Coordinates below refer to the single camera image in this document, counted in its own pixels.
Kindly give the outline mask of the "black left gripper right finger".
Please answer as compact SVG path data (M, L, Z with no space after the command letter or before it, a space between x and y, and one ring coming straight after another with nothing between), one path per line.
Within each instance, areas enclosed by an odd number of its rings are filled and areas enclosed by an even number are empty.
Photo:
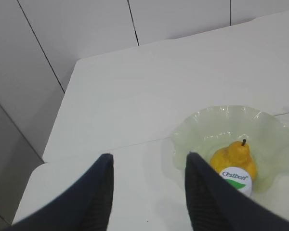
M195 231L289 231L289 221L239 192L198 153L187 155L184 180Z

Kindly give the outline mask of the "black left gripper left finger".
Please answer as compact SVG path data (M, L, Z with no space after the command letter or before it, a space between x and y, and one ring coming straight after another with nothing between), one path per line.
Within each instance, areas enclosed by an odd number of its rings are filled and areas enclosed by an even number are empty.
M102 154L67 190L8 231L106 231L114 194L114 158Z

